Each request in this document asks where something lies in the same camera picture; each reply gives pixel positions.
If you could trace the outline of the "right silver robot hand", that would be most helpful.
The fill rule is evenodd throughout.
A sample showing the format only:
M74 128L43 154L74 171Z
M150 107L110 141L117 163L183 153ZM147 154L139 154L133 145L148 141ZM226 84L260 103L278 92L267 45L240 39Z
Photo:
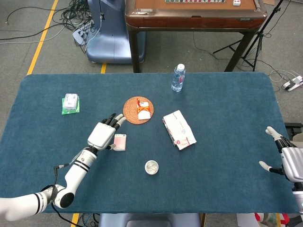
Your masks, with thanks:
M263 161L260 166L268 172L285 175L292 183L303 182L303 149L294 145L289 139L268 126L266 133L271 135L275 141L282 160L282 168L274 168Z

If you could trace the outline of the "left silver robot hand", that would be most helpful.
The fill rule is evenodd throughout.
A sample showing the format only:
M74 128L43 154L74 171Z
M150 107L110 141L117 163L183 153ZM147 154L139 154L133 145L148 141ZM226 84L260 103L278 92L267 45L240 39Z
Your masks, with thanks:
M126 117L123 114L116 115L116 113L113 113L108 118L98 122L88 137L88 145L94 147L97 151L114 149L116 145L110 145L110 142L115 135L115 132L125 120Z

